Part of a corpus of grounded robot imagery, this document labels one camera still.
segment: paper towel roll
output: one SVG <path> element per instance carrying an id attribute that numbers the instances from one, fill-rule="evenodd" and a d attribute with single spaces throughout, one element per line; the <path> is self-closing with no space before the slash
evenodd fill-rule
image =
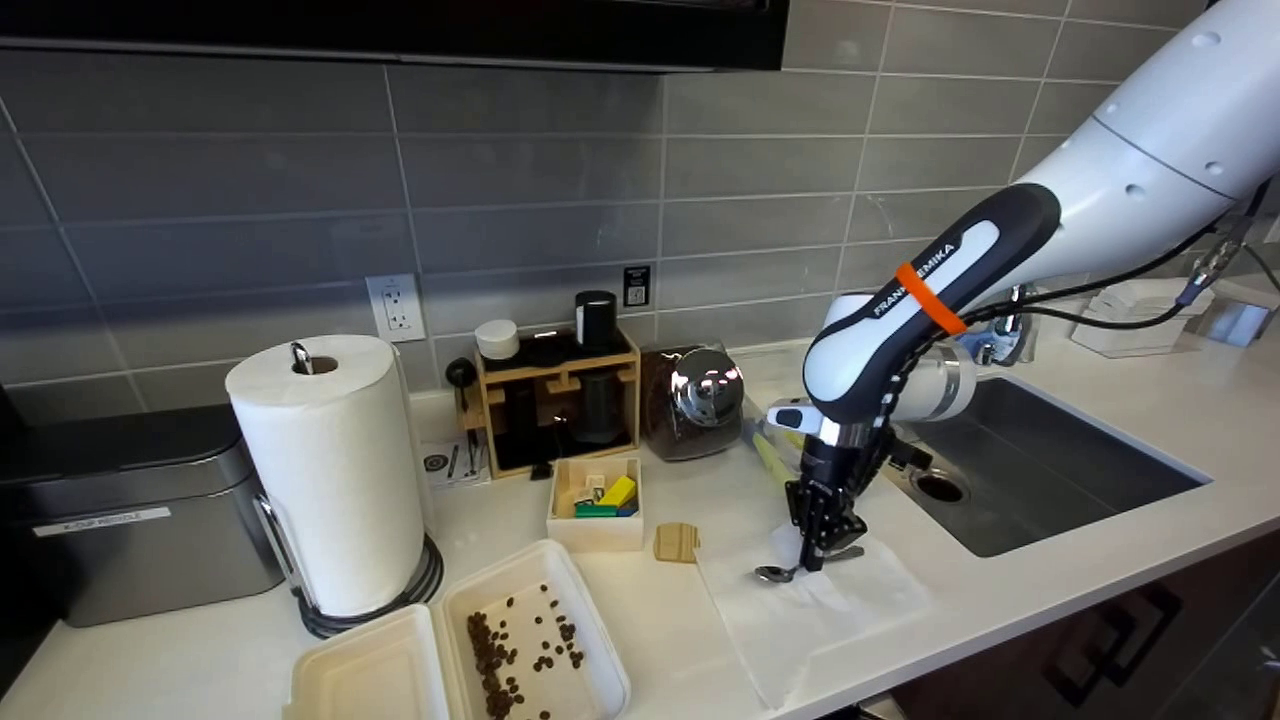
<path id="1" fill-rule="evenodd" d="M 362 616 L 402 593 L 427 530 L 399 356 L 374 335 L 299 342 L 310 377 L 275 342 L 227 371 L 227 396 L 306 601 Z"/>

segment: black canister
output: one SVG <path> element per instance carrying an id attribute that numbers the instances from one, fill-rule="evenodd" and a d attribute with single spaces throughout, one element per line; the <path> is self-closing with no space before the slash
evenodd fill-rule
<path id="1" fill-rule="evenodd" d="M 607 352 L 615 335 L 615 295 L 600 286 L 577 292 L 572 327 L 577 347 Z"/>

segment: dark cabinet door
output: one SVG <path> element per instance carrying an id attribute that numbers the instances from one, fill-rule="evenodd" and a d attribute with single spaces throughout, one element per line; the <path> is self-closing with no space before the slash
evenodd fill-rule
<path id="1" fill-rule="evenodd" d="M 987 649 L 897 688 L 911 720 L 1160 717 L 1280 573 L 1280 534 Z"/>
<path id="2" fill-rule="evenodd" d="M 142 53 L 778 67 L 786 0 L 9 0 L 0 41 Z"/>

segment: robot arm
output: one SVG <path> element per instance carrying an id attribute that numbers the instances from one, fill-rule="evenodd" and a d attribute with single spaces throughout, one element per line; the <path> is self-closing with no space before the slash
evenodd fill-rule
<path id="1" fill-rule="evenodd" d="M 805 356 L 793 520 L 805 566 L 849 549 L 850 499 L 887 454 L 911 364 L 960 313 L 1021 283 L 1135 267 L 1207 226 L 1280 166 L 1280 0 L 1224 0 L 1171 34 L 1045 165 L 964 211 L 891 283 L 831 316 Z"/>

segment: microwave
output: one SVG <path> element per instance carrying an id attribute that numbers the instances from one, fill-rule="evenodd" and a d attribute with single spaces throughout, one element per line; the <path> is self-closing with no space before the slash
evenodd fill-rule
<path id="1" fill-rule="evenodd" d="M 4 0 L 0 48 L 778 67 L 786 0 Z"/>

